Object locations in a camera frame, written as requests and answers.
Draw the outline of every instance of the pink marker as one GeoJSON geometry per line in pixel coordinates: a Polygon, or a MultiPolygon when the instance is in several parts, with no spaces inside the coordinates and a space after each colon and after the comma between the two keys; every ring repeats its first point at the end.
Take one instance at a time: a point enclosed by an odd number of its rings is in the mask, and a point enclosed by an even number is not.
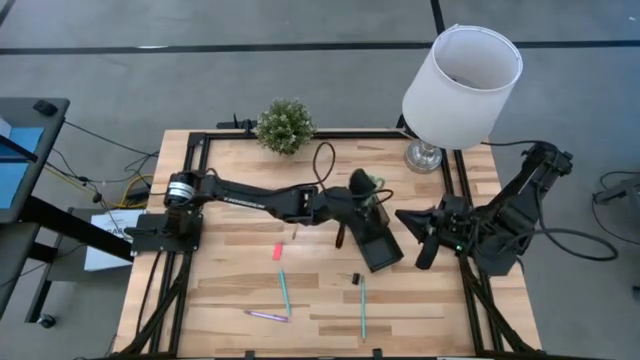
{"type": "Polygon", "coordinates": [[[261,317],[263,319],[275,320],[280,322],[289,322],[289,318],[286,316],[264,314],[261,312],[251,311],[251,310],[245,310],[244,313],[251,316],[261,317]]]}
{"type": "Polygon", "coordinates": [[[273,260],[280,260],[280,255],[282,255],[282,242],[276,244],[276,247],[273,248],[273,260]]]}

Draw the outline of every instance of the marker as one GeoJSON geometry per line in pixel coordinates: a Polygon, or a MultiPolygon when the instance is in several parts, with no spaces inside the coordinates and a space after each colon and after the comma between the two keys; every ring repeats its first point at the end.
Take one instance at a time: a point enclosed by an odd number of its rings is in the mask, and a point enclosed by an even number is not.
{"type": "Polygon", "coordinates": [[[367,313],[365,303],[367,299],[367,288],[364,285],[364,276],[360,280],[360,323],[362,325],[362,341],[367,338],[367,313]]]}
{"type": "Polygon", "coordinates": [[[289,318],[286,316],[265,314],[257,311],[251,311],[251,310],[245,310],[244,313],[251,316],[261,317],[263,319],[275,320],[280,322],[289,322],[289,318]]]}
{"type": "Polygon", "coordinates": [[[287,315],[291,316],[289,294],[287,293],[287,282],[284,280],[284,271],[282,271],[282,269],[280,269],[280,287],[282,287],[282,296],[284,297],[284,305],[287,307],[287,315]]]}

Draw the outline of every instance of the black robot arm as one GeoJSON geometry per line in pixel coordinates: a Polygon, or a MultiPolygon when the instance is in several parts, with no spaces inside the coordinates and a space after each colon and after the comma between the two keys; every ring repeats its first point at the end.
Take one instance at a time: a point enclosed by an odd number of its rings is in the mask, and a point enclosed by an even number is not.
{"type": "Polygon", "coordinates": [[[315,185],[269,190],[223,180],[215,173],[202,175],[191,171],[171,175],[164,204],[169,209],[189,209],[200,208],[210,201],[223,201],[266,211],[287,223],[318,225],[329,220],[329,216],[318,213],[326,212],[326,207],[314,208],[317,200],[315,185]]]}
{"type": "MultiPolygon", "coordinates": [[[[292,224],[315,226],[335,220],[340,223],[336,247],[342,245],[344,229],[348,227],[371,272],[403,257],[376,195],[390,190],[376,190],[377,186],[362,169],[353,172],[349,187],[324,188],[318,182],[276,190],[223,180],[212,169],[208,172],[212,174],[185,171],[171,175],[164,199],[165,221],[159,232],[176,239],[189,238],[200,232],[199,209],[207,202],[223,201],[266,211],[292,224]],[[318,192],[316,184],[323,191],[318,192]]],[[[136,229],[128,232],[135,234],[136,229]]]]}
{"type": "Polygon", "coordinates": [[[440,245],[464,252],[488,275],[506,275],[529,246],[539,203],[559,176],[571,172],[571,154],[549,143],[534,144],[516,177],[486,206],[473,209],[463,197],[445,195],[438,208],[397,210],[420,243],[416,262],[428,269],[440,245]]]}

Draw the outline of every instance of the black desk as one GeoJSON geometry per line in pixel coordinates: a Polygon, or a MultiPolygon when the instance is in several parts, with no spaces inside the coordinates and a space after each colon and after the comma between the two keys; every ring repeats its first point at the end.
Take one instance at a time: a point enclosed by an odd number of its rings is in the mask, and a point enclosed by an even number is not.
{"type": "Polygon", "coordinates": [[[45,116],[33,109],[39,98],[0,98],[0,115],[14,127],[41,127],[42,135],[34,154],[38,160],[30,163],[8,209],[0,209],[0,317],[9,302],[17,278],[27,257],[52,263],[58,253],[35,242],[40,226],[75,238],[80,242],[119,258],[133,261],[131,245],[85,220],[58,209],[31,195],[36,181],[51,153],[53,144],[64,124],[69,100],[43,99],[58,108],[53,116],[45,116]]]}

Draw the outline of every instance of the caster wheel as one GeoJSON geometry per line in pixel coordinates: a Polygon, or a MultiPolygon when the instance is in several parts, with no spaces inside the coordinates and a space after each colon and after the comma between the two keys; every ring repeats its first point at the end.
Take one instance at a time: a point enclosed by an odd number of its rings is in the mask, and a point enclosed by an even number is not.
{"type": "Polygon", "coordinates": [[[36,323],[40,324],[40,326],[45,329],[49,329],[56,324],[56,319],[51,315],[40,314],[40,318],[38,318],[38,321],[36,323]]]}

